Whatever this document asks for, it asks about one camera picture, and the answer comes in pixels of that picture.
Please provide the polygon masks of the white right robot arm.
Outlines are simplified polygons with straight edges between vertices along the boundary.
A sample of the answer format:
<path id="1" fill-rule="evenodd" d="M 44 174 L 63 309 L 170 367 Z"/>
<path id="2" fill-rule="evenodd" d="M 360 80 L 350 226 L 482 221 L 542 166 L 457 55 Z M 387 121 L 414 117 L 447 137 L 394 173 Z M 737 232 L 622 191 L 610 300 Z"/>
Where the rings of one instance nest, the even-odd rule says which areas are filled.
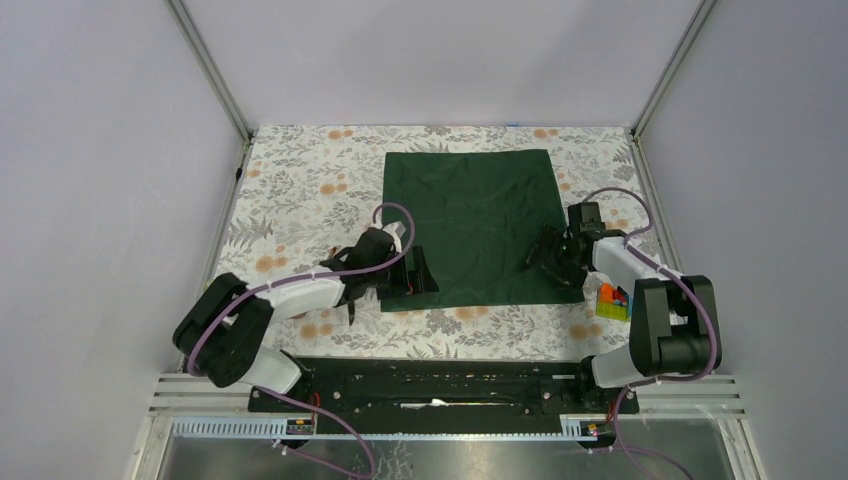
<path id="1" fill-rule="evenodd" d="M 630 235 L 606 227 L 597 203 L 569 206 L 565 229 L 542 226 L 526 264 L 574 291 L 582 289 L 589 274 L 601 273 L 628 297 L 627 343 L 584 360 L 586 377 L 573 386 L 575 402 L 583 410 L 601 410 L 616 387 L 698 380 L 720 365 L 712 282 L 648 257 L 632 244 Z"/>

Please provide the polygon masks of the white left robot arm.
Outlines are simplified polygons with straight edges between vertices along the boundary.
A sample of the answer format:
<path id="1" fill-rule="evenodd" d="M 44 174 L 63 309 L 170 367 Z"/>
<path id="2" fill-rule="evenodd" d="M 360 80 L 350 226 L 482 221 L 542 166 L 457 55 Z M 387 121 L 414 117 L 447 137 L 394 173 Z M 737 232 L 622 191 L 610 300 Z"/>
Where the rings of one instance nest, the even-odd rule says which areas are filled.
<path id="1" fill-rule="evenodd" d="M 219 388 L 242 383 L 269 389 L 285 410 L 301 409 L 311 388 L 303 366 L 263 345 L 272 317 L 345 307 L 353 319 L 356 301 L 369 291 L 379 300 L 438 292 L 423 248 L 400 245 L 401 227 L 370 227 L 354 246 L 263 286 L 252 287 L 233 273 L 216 277 L 172 335 L 187 369 Z"/>

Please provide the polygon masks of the dark green cloth napkin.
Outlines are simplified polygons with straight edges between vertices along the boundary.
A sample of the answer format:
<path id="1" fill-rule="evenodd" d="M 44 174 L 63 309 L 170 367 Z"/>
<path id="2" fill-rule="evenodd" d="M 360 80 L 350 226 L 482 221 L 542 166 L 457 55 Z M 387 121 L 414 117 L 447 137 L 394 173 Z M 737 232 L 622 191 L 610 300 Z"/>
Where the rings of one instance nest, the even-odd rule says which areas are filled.
<path id="1" fill-rule="evenodd" d="M 580 286 L 525 264 L 543 226 L 565 227 L 547 150 L 389 152 L 382 198 L 410 212 L 439 287 L 385 299 L 382 311 L 583 302 Z"/>

